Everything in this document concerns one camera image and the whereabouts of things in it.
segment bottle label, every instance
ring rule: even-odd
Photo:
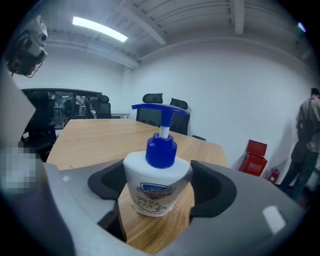
[[[165,212],[170,210],[172,203],[167,202],[163,204],[164,202],[160,202],[158,200],[171,196],[176,188],[143,182],[140,183],[140,186],[138,186],[136,190],[141,192],[140,195],[136,195],[136,197],[133,198],[133,201],[136,203],[138,208],[147,211],[152,215],[163,215]]]
[[[139,192],[144,193],[148,198],[152,200],[159,200],[164,197],[169,197],[175,192],[176,188],[171,186],[153,184],[153,183],[140,183],[140,186],[136,188]]]

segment hand soap bottle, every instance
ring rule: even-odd
[[[146,151],[132,152],[123,166],[134,209],[143,215],[161,217],[171,211],[192,177],[188,161],[176,156],[177,143],[169,135],[174,113],[182,108],[156,103],[133,105],[132,109],[161,110],[160,133],[146,144]]]

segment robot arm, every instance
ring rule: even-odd
[[[48,38],[46,24],[40,15],[33,19],[17,36],[7,55],[10,72],[33,77],[48,56],[44,47]]]

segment backpack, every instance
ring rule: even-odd
[[[305,153],[307,150],[307,143],[312,140],[314,134],[320,131],[317,129],[314,131],[314,126],[312,121],[309,119],[310,112],[310,104],[309,101],[308,112],[305,118],[304,110],[302,109],[302,105],[300,106],[300,111],[302,113],[302,119],[297,122],[297,133],[298,133],[298,142],[295,144],[294,149],[291,153],[291,160],[294,163],[301,163],[305,157]]]
[[[298,133],[298,140],[302,142],[310,142],[313,135],[314,135],[314,126],[312,121],[309,119],[309,112],[310,112],[310,104],[311,100],[309,101],[309,106],[308,106],[308,112],[307,116],[305,118],[304,115],[304,110],[302,109],[302,105],[300,106],[300,111],[302,113],[302,119],[298,121],[297,123],[297,133]]]

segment ceiling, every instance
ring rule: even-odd
[[[207,37],[251,39],[306,63],[312,55],[297,21],[274,0],[49,0],[40,14],[47,26],[47,45],[100,54],[132,69],[141,57],[160,48]],[[74,16],[128,39],[120,42],[75,26]]]

